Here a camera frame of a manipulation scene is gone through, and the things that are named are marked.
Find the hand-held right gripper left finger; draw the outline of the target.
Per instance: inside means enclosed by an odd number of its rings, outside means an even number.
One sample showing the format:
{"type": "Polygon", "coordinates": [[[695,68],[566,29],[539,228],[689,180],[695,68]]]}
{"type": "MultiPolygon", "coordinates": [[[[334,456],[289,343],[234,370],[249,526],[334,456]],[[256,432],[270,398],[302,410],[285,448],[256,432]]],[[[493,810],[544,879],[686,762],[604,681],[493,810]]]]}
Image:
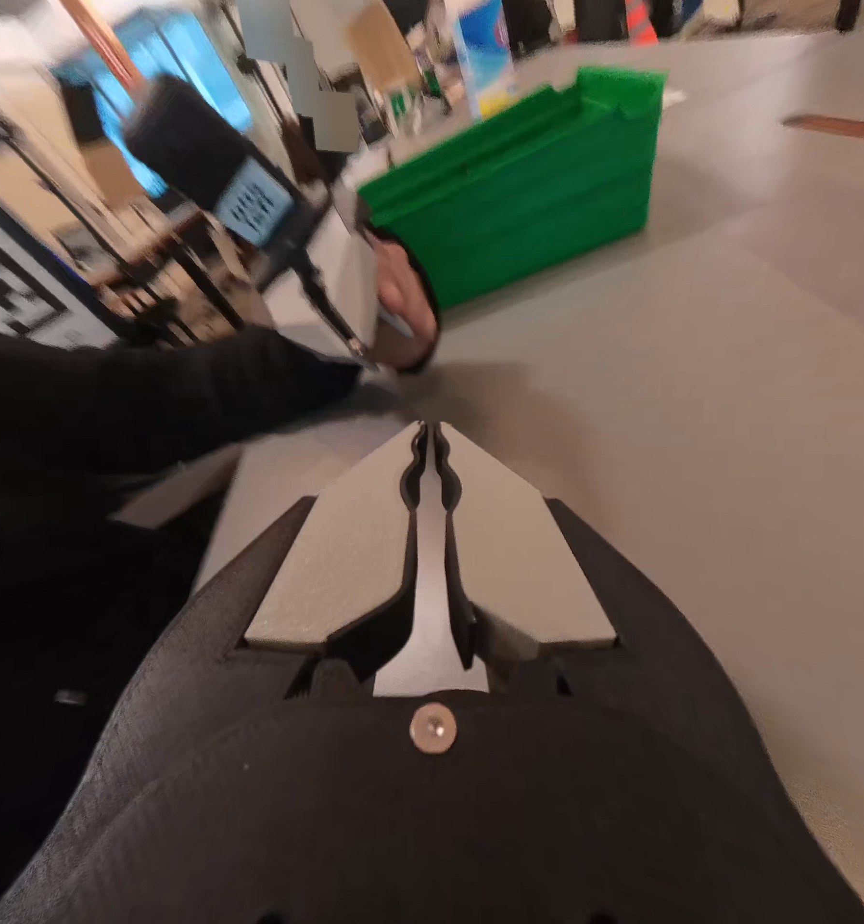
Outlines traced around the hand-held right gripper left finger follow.
{"type": "Polygon", "coordinates": [[[244,633],[251,650],[375,675],[414,624],[427,427],[413,422],[323,489],[244,633]]]}

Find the person's left forearm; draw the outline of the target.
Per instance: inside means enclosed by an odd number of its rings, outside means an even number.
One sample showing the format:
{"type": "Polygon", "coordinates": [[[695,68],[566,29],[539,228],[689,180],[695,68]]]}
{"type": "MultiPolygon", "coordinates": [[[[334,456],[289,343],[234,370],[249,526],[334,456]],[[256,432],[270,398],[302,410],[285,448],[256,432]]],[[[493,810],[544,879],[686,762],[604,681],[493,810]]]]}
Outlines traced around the person's left forearm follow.
{"type": "Polygon", "coordinates": [[[258,325],[168,350],[0,334],[0,470],[150,475],[299,422],[359,375],[258,325]]]}

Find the black framed marker sign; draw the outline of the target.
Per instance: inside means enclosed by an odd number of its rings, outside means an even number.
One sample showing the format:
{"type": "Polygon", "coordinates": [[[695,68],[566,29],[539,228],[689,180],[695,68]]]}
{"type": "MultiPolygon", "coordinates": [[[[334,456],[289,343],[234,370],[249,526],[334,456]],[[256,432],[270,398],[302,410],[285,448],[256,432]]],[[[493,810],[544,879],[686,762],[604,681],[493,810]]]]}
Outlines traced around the black framed marker sign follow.
{"type": "Polygon", "coordinates": [[[0,334],[72,349],[105,348],[122,325],[92,287],[0,204],[0,334]]]}

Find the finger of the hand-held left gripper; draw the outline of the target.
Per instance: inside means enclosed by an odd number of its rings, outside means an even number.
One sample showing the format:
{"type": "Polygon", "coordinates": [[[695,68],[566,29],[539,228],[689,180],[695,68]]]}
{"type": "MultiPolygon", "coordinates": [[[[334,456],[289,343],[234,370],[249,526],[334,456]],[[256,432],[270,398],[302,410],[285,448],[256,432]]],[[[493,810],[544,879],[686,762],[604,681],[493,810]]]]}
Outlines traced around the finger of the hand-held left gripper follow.
{"type": "Polygon", "coordinates": [[[330,301],[330,281],[323,287],[325,301],[348,325],[349,334],[339,333],[333,328],[328,318],[305,294],[303,284],[294,271],[276,273],[261,266],[257,271],[257,287],[273,326],[287,340],[322,359],[368,369],[369,360],[361,356],[356,335],[330,301]]]}
{"type": "Polygon", "coordinates": [[[330,301],[370,360],[379,326],[378,258],[357,195],[334,195],[330,210],[330,301]]]}

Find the person's left hand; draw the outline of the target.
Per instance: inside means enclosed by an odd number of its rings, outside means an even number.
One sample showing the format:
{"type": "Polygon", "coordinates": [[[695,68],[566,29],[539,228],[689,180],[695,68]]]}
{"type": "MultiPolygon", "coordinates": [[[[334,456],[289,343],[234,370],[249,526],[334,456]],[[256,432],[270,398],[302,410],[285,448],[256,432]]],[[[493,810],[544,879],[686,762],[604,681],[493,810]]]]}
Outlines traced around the person's left hand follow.
{"type": "Polygon", "coordinates": [[[438,347],[438,310],[400,244],[370,232],[367,240],[377,263],[379,305],[402,325],[398,328],[379,319],[371,357],[398,374],[417,374],[426,368],[438,347]]]}

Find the wipes canister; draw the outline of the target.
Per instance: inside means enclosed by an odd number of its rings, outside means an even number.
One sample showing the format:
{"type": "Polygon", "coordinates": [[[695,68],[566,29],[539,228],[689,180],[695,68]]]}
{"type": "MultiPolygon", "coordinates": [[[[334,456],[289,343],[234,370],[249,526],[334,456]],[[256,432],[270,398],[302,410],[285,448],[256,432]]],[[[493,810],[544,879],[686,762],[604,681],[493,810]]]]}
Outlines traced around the wipes canister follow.
{"type": "Polygon", "coordinates": [[[446,9],[472,114],[477,120],[493,116],[517,97],[502,3],[447,1],[446,9]]]}

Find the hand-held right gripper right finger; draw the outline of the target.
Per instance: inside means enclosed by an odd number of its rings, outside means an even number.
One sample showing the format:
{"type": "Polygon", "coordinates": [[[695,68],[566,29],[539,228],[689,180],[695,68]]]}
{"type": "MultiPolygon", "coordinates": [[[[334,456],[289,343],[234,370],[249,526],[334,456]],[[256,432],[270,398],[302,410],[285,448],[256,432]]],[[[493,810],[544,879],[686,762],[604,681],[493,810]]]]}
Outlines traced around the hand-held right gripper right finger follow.
{"type": "Polygon", "coordinates": [[[542,493],[447,422],[434,430],[449,623],[461,664],[604,650],[618,634],[542,493]]]}

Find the green plastic bin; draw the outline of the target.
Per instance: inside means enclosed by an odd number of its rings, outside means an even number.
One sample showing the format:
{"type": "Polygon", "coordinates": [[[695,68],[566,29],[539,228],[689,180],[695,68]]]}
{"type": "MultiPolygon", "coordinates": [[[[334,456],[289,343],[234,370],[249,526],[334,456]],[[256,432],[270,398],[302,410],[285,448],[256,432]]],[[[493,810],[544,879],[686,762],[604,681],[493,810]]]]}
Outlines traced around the green plastic bin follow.
{"type": "Polygon", "coordinates": [[[488,295],[644,228],[667,76],[582,66],[358,194],[440,308],[488,295]]]}

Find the wooden column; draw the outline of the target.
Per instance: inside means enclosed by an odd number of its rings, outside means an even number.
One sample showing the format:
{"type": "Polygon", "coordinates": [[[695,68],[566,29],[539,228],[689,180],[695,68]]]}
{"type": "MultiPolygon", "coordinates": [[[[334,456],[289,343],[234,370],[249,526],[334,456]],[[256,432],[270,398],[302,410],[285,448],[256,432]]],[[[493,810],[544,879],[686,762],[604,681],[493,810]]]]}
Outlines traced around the wooden column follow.
{"type": "Polygon", "coordinates": [[[146,79],[111,25],[90,1],[60,1],[59,4],[123,90],[135,99],[145,87],[146,79]]]}

